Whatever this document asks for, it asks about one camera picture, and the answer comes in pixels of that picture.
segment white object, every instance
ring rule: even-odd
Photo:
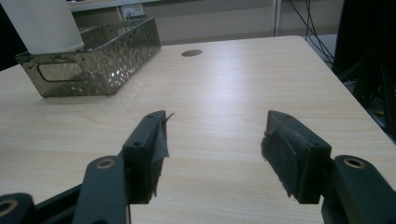
[[[31,54],[71,52],[84,46],[64,0],[0,0]]]
[[[132,20],[134,17],[137,16],[146,15],[145,9],[143,8],[142,4],[122,6],[121,12],[124,21]]]

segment round hole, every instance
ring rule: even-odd
[[[0,217],[12,212],[18,206],[18,201],[15,199],[8,199],[0,202]]]
[[[96,163],[96,167],[98,169],[106,169],[108,167],[113,166],[114,163],[116,163],[116,162],[112,159],[104,159],[104,160],[101,160],[98,163]]]
[[[181,56],[192,57],[192,56],[197,56],[201,53],[202,53],[202,51],[200,49],[191,49],[191,50],[187,50],[187,51],[184,51],[183,53],[181,53]]]
[[[344,163],[350,167],[357,168],[357,169],[366,168],[366,164],[363,161],[353,159],[353,158],[344,159]]]

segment wooden table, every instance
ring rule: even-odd
[[[200,49],[202,54],[182,57]],[[370,161],[395,189],[396,146],[300,37],[167,46],[114,96],[43,99],[20,66],[0,73],[0,195],[40,203],[115,155],[137,123],[164,109],[171,157],[158,197],[134,223],[320,223],[320,205],[288,198],[261,155],[267,111],[293,115]]]

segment wall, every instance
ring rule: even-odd
[[[276,0],[165,0],[145,4],[156,18],[163,45],[273,35]],[[304,0],[292,0],[306,19]],[[344,0],[312,0],[311,14],[320,35],[336,34]],[[74,13],[78,27],[120,19],[115,8]],[[279,35],[304,35],[305,28],[289,0],[282,1]]]

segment black equipment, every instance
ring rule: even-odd
[[[262,155],[288,195],[298,203],[319,202],[326,224],[396,223],[396,192],[368,161],[330,158],[332,148],[294,117],[269,111]]]
[[[396,0],[345,1],[332,70],[396,140]]]
[[[0,197],[1,224],[131,223],[129,204],[149,203],[168,157],[165,111],[146,115],[118,156],[92,161],[84,181],[43,203],[29,194]]]

